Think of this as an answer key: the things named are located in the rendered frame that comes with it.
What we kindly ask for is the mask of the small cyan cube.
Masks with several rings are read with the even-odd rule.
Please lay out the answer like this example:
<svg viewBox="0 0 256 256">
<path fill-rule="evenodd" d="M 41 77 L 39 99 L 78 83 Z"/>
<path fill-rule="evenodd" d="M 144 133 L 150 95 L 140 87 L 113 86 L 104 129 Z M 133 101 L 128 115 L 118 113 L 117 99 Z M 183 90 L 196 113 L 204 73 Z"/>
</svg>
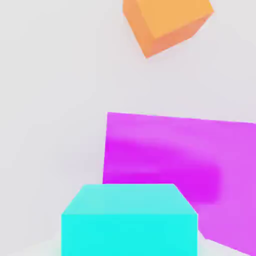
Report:
<svg viewBox="0 0 256 256">
<path fill-rule="evenodd" d="M 87 184 L 61 215 L 61 256 L 198 256 L 198 214 L 174 184 Z"/>
</svg>

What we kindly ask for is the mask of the small orange cube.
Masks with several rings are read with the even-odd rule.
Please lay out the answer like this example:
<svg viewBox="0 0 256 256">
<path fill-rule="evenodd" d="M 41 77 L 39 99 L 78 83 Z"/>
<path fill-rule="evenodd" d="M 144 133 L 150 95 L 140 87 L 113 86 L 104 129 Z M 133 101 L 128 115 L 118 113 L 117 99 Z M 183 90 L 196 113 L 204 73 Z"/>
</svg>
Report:
<svg viewBox="0 0 256 256">
<path fill-rule="evenodd" d="M 122 10 L 146 58 L 190 39 L 214 13 L 210 0 L 123 0 Z"/>
</svg>

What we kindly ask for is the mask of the large magenta box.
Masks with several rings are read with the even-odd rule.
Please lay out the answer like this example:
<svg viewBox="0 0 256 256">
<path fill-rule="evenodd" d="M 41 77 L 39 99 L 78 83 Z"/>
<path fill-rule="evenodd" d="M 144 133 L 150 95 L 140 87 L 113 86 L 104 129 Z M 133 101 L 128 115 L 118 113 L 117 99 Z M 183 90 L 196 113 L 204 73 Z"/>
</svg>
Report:
<svg viewBox="0 0 256 256">
<path fill-rule="evenodd" d="M 256 123 L 109 112 L 105 184 L 174 184 L 209 240 L 256 256 Z"/>
</svg>

